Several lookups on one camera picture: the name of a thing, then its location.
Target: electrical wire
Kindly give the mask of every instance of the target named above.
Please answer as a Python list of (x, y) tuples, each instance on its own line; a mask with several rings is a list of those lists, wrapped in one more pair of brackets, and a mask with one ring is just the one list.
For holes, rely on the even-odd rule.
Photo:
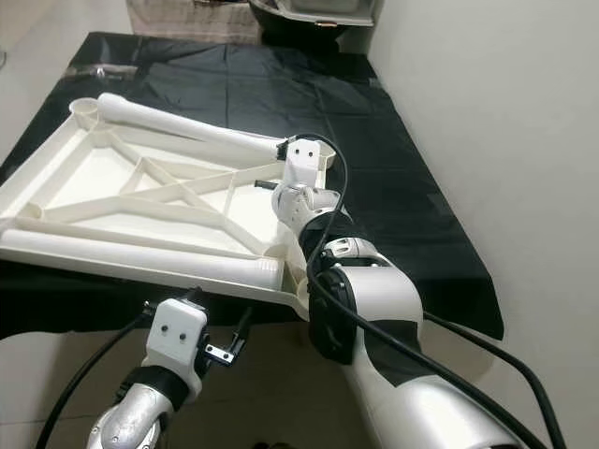
[(382, 330), (380, 327), (372, 324), (371, 322), (362, 318), (360, 315), (358, 315), (354, 311), (345, 307), (344, 304), (342, 304), (336, 297), (331, 295), (327, 291), (327, 289), (325, 287), (323, 287), (322, 284), (318, 281), (318, 279), (316, 278), (316, 275), (314, 273), (314, 262), (315, 262), (317, 256), (322, 251), (322, 249), (326, 243), (327, 236), (329, 235), (330, 228), (332, 227), (337, 214), (339, 213), (339, 211), (341, 210), (341, 208), (343, 206), (343, 200), (345, 198), (345, 194), (347, 192), (347, 185), (349, 183), (349, 169), (347, 166), (347, 160), (345, 159), (345, 156), (337, 148), (337, 146), (329, 139), (319, 136), (317, 134), (304, 133), (304, 134), (298, 134), (298, 135), (290, 138), (287, 142), (297, 140), (300, 138), (305, 138), (305, 139), (309, 139), (309, 140), (320, 140), (320, 141), (326, 143), (337, 153), (339, 159), (342, 162), (342, 166), (343, 166), (343, 188), (342, 188), (342, 191), (340, 192), (339, 200), (338, 200), (337, 204), (335, 205), (335, 208), (333, 209), (333, 211), (330, 214), (329, 222), (327, 223), (327, 226), (323, 230), (322, 237), (320, 238), (320, 240), (318, 241), (318, 244), (314, 247), (314, 250), (308, 257), (308, 261), (306, 264), (306, 274), (308, 277), (308, 281), (318, 290), (318, 293), (327, 300), (328, 304), (332, 305), (337, 311), (339, 311), (341, 314), (343, 314), (346, 318), (353, 321), (358, 327), (363, 329), (365, 332), (368, 332), (368, 333), (374, 335), (377, 339), (388, 344), (389, 346), (394, 348), (396, 351), (398, 351), (404, 355), (407, 355), (409, 358), (416, 361), (423, 367), (429, 369), (430, 371), (434, 372), (442, 379), (444, 379), (447, 382), (449, 382), (450, 384), (453, 384), (454, 386), (456, 386), (459, 390), (461, 390), (467, 396), (469, 396), (470, 398), (472, 398), (473, 400), (478, 402), (485, 409), (487, 409), (490, 413), (495, 415), (495, 417), (497, 417), (497, 419), (499, 421), (501, 421), (506, 427), (508, 427), (510, 430), (512, 430), (514, 432), (514, 434), (516, 436), (518, 436), (531, 449), (547, 449), (547, 447), (543, 443), (541, 443), (539, 441), (539, 439), (534, 434), (532, 434), (532, 432), (528, 428), (526, 428), (522, 423), (520, 423), (520, 421), (514, 415), (512, 415), (508, 410), (506, 410), (504, 407), (502, 407), (495, 400), (493, 400), (488, 395), (486, 395), (485, 393), (480, 391), (474, 385), (472, 385), (469, 382), (467, 382), (466, 380), (462, 379), (455, 372), (453, 372), (450, 369), (444, 367), (443, 365), (437, 363), (436, 361), (432, 360), (431, 358), (427, 357), (426, 355), (424, 355), (418, 351), (415, 351), (414, 349), (410, 348), (402, 341), (397, 340), (395, 337), (393, 337), (392, 335), (390, 335), (387, 332), (385, 332), (384, 330)]
[(56, 422), (58, 421), (58, 416), (66, 406), (69, 398), (89, 372), (91, 368), (97, 363), (97, 361), (107, 353), (112, 346), (114, 346), (120, 339), (122, 339), (125, 335), (127, 335), (131, 330), (133, 330), (141, 321), (147, 316), (146, 311), (141, 313), (135, 320), (129, 323), (127, 326), (123, 327), (116, 335), (114, 335), (110, 340), (108, 340), (104, 345), (98, 349), (94, 355), (92, 355), (87, 362), (85, 362), (81, 368), (75, 373), (73, 378), (70, 380), (68, 385), (63, 390), (63, 393), (56, 400), (46, 423), (44, 424), (44, 428), (41, 429), (41, 433), (39, 434), (39, 438), (37, 439), (36, 449), (44, 449), (46, 444), (48, 444), (48, 440), (50, 439), (50, 435), (56, 426)]
[(551, 401), (549, 400), (548, 394), (541, 384), (541, 381), (536, 374), (534, 374), (533, 370), (530, 369), (524, 362), (515, 358), (510, 353), (507, 353), (501, 348), (498, 348), (494, 344), (489, 343), (486, 340), (481, 339), (474, 333), (463, 329), (453, 323), (450, 323), (443, 318), (439, 318), (432, 313), (424, 311), (424, 318), (434, 322), (435, 324), (444, 327), (451, 332), (458, 334), (460, 337), (474, 343), (477, 346), (489, 351), (493, 355), (501, 358), (505, 363), (508, 363), (515, 369), (519, 371), (520, 374), (526, 379), (529, 386), (533, 390), (534, 396), (539, 403), (539, 408), (541, 409), (541, 414), (543, 415), (543, 420), (545, 421), (545, 427), (548, 430), (549, 438), (551, 439), (551, 444), (555, 449), (565, 449), (565, 440), (563, 439), (562, 431), (560, 430), (560, 424), (558, 423), (558, 418), (555, 415), (553, 410), (553, 406), (551, 405)]

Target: white wall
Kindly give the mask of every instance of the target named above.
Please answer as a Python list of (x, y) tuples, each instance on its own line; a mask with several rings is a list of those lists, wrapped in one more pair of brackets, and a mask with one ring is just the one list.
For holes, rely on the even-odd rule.
[[(368, 53), (495, 281), (503, 347), (538, 373), (572, 448), (599, 444), (597, 17), (585, 0), (387, 0)], [(457, 368), (468, 348), (444, 337), (427, 347)], [(514, 371), (465, 365), (542, 429)]]

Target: black tablecloth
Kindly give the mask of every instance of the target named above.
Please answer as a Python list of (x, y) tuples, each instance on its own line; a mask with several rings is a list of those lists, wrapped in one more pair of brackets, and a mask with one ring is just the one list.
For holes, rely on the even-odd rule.
[[(0, 182), (66, 118), (70, 101), (103, 92), (219, 126), (332, 138), (350, 165), (346, 207), (412, 279), (425, 309), (503, 336), (491, 278), (363, 55), (91, 33), (0, 167)], [(340, 172), (329, 171), (329, 187), (339, 186)], [(116, 328), (143, 300), (179, 291), (0, 261), (0, 338)], [(213, 324), (232, 323), (245, 304), (216, 295), (206, 302)], [(258, 321), (293, 318), (283, 306), (257, 313)]]

